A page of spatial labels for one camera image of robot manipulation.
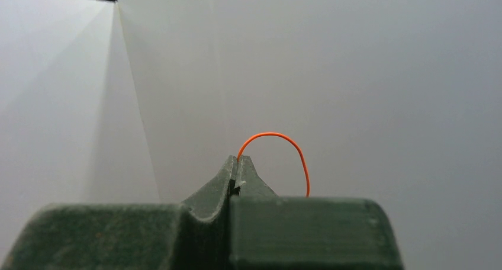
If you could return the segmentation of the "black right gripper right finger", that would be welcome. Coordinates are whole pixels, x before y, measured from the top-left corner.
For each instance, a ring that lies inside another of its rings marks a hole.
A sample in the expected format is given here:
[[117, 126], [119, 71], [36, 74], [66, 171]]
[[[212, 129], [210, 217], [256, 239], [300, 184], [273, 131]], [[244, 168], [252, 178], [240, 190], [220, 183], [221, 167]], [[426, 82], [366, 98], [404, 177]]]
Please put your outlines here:
[[384, 209], [366, 198], [281, 197], [239, 159], [229, 203], [232, 269], [403, 269]]

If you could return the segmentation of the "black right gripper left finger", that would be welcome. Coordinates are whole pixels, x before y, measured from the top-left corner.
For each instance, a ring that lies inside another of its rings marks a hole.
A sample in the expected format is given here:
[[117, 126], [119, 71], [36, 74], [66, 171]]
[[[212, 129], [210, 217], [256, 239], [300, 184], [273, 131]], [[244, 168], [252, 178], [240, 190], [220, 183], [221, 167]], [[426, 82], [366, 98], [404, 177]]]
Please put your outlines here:
[[2, 269], [227, 269], [230, 156], [176, 204], [48, 205], [29, 219]]

